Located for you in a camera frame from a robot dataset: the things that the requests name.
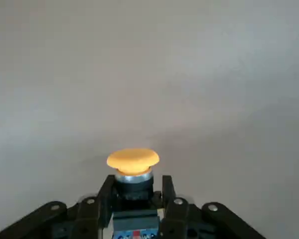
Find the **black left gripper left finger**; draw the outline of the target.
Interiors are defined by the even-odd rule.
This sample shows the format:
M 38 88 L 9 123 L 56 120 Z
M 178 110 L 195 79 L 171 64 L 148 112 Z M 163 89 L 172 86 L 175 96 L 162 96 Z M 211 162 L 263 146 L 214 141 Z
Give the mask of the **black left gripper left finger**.
M 100 239 L 111 218 L 114 175 L 107 176 L 96 196 L 68 207 L 48 202 L 0 231 L 0 239 Z

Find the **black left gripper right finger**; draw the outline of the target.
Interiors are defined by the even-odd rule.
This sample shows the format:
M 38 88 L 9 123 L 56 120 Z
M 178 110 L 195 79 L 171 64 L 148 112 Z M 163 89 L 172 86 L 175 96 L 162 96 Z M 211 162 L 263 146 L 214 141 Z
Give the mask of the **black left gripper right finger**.
M 163 239 L 265 239 L 225 205 L 210 202 L 198 207 L 176 195 L 172 177 L 162 177 Z

